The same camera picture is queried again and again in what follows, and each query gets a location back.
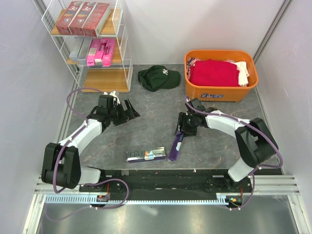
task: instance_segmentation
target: wooden shelf board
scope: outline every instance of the wooden shelf board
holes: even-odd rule
[[[128,86],[123,69],[89,69],[84,87],[93,87],[103,92],[118,90],[120,93],[128,93]],[[93,90],[82,90],[85,93],[93,93]]]
[[[59,19],[62,17],[62,15],[65,13],[66,9],[63,9],[51,31],[51,35],[52,36],[62,36],[62,34],[59,33],[59,30],[57,29],[57,23],[59,21]],[[114,36],[115,35],[115,29],[113,26],[113,13],[114,13],[114,9],[111,10],[110,15],[107,17],[106,22],[104,23],[104,26],[101,30],[100,36],[104,37],[104,36]]]
[[[115,46],[115,51],[114,51],[114,56],[113,56],[113,64],[121,63],[121,62],[122,62],[121,55],[120,55],[119,47],[118,47],[117,40],[116,40],[116,46]],[[71,61],[70,58],[68,58],[66,63],[67,64],[79,64],[78,62]]]

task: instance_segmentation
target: marble surface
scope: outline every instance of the marble surface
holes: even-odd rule
[[[97,136],[80,154],[81,166],[101,169],[188,169],[188,168],[230,168],[240,158],[236,139],[218,130],[198,128],[197,136],[186,137],[181,146],[177,162],[158,160],[129,164],[126,152],[132,150],[165,147],[169,155],[174,141],[174,132],[179,112],[186,112],[184,101],[183,64],[166,65],[169,70],[181,73],[178,87],[156,92],[145,90],[137,80],[140,70],[150,65],[135,65],[131,91],[120,94],[123,101],[129,98],[140,117],[125,124],[108,127]],[[97,105],[98,94],[79,92],[75,109],[87,115]],[[235,117],[253,119],[263,118],[255,90],[251,90],[239,103],[203,102],[206,108],[215,107]],[[82,124],[82,119],[72,115],[68,135]],[[277,165],[276,157],[267,163]]]

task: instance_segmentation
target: orange bin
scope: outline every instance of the orange bin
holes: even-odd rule
[[[235,62],[245,61],[249,73],[247,87],[214,87],[197,86],[187,79],[186,62],[189,58],[200,60],[234,60]],[[258,74],[255,69],[253,58],[246,52],[240,50],[192,50],[185,55],[185,93],[190,99],[198,98],[201,101],[241,101],[246,94],[258,84]]]

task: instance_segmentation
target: red towel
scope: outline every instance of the red towel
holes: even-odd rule
[[[235,64],[209,59],[191,67],[190,82],[198,86],[239,87],[238,75]]]

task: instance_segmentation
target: wall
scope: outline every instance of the wall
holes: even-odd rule
[[[257,63],[273,135],[312,221],[312,2],[293,1]]]
[[[22,232],[73,77],[31,0],[0,8],[0,233]]]
[[[183,63],[193,49],[254,55],[282,0],[124,0],[135,64]]]

